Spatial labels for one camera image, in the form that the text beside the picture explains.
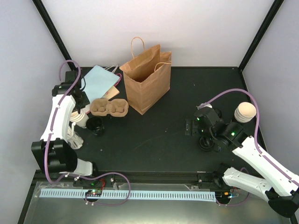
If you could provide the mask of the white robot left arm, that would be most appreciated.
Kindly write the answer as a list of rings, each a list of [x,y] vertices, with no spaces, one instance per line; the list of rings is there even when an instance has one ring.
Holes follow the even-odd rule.
[[[100,182],[100,174],[93,170],[93,164],[78,158],[67,137],[71,114],[75,109],[82,109],[85,100],[81,71],[66,72],[65,81],[52,89],[52,109],[47,126],[40,140],[31,145],[33,156],[49,182],[50,173],[84,176],[89,186]]]

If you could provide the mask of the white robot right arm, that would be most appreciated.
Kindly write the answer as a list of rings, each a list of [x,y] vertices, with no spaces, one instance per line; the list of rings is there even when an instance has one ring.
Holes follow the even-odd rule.
[[[244,102],[236,108],[232,121],[225,123],[219,110],[211,105],[199,106],[195,119],[186,120],[185,133],[199,136],[199,149],[228,150],[261,175],[258,178],[221,164],[212,177],[214,186],[243,189],[265,200],[281,216],[291,218],[299,208],[299,177],[257,145],[247,132],[244,124],[256,115],[256,108]]]

